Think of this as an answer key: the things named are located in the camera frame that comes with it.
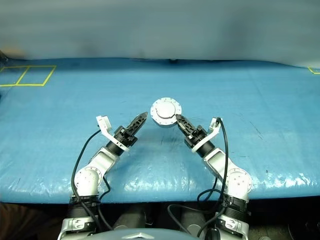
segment yellow tape square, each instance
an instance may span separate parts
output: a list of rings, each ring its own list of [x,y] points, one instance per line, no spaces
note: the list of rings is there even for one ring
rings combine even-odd
[[[0,69],[0,86],[12,87],[17,84],[19,79],[23,78],[26,67],[7,68]]]
[[[56,70],[56,65],[23,65],[23,66],[5,66],[2,69],[0,69],[1,72],[4,72],[6,69],[19,69],[24,68],[24,72],[21,74],[21,76],[16,80],[16,82],[11,84],[0,84],[0,87],[43,87],[46,85],[54,71]],[[29,69],[37,69],[37,68],[50,68],[50,71],[48,75],[44,78],[43,82],[41,83],[32,83],[32,82],[24,82],[23,78],[28,73]]]
[[[310,72],[312,72],[313,74],[320,74],[320,69],[315,69],[312,67],[308,67],[308,69],[310,70]]]

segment wrinkled plastic cover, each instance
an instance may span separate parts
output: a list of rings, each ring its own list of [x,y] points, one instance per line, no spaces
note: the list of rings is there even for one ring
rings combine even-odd
[[[68,203],[70,178],[96,116],[127,126],[161,97],[172,97],[195,126],[223,118],[230,158],[253,180],[251,199],[320,193],[320,78],[308,69],[269,62],[27,61],[57,65],[44,87],[0,87],[0,200]],[[0,81],[12,72],[0,72]],[[37,80],[41,71],[23,79]],[[107,174],[109,203],[195,201],[214,176],[184,144],[177,126],[150,115],[138,141]],[[107,143],[101,134],[79,167]],[[213,143],[224,149],[222,133]],[[105,190],[102,183],[100,193]]]

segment floor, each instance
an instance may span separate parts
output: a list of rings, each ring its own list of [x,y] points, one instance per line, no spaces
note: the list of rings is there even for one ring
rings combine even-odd
[[[249,240],[259,240],[261,237],[269,237],[271,240],[292,240],[288,226],[280,225],[251,225]]]

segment white bracket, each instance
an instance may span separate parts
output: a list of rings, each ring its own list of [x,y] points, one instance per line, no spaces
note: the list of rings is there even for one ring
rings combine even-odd
[[[111,123],[109,121],[109,118],[107,116],[97,116],[96,121],[98,122],[98,125],[100,127],[101,133],[103,136],[105,136],[107,139],[109,139],[111,142],[113,142],[115,145],[117,145],[119,148],[121,148],[125,152],[129,152],[129,148],[123,145],[120,141],[115,139],[110,133],[109,130],[111,130]]]
[[[205,144],[206,142],[210,141],[211,139],[213,139],[220,130],[220,123],[217,122],[217,119],[215,117],[212,118],[209,129],[208,129],[208,133],[210,133],[208,136],[206,136],[204,139],[202,139],[200,142],[198,142],[193,148],[192,148],[192,153],[195,153],[198,151],[199,148],[202,147],[203,144]]]

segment yellow tape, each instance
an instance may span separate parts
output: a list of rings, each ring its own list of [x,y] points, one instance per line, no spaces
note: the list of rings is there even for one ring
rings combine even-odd
[[[43,82],[43,86],[46,85],[46,83],[48,82],[49,78],[51,77],[51,75],[54,73],[54,71],[56,70],[57,66],[54,66],[51,70],[51,72],[49,73],[49,75],[46,77],[46,79]]]
[[[308,66],[308,69],[310,70],[310,72],[312,72],[313,74],[320,74],[320,71],[314,71],[311,67]]]
[[[21,79],[26,75],[26,73],[28,72],[28,70],[29,70],[29,68],[30,67],[27,67],[25,70],[24,70],[24,72],[21,74],[21,76],[19,77],[19,79],[18,79],[18,81],[16,81],[16,85],[18,85],[19,83],[20,83],[20,81],[21,81]]]
[[[18,68],[54,68],[57,65],[22,65],[22,66],[4,66],[4,69],[18,69]]]
[[[21,65],[21,66],[4,66],[0,69],[0,72],[4,69],[18,69],[18,68],[26,68],[25,71],[21,74],[19,79],[16,81],[15,84],[0,84],[0,87],[44,87],[54,71],[57,68],[57,65]],[[30,68],[52,68],[49,75],[45,78],[43,83],[20,83],[20,81],[24,78],[27,71]]]

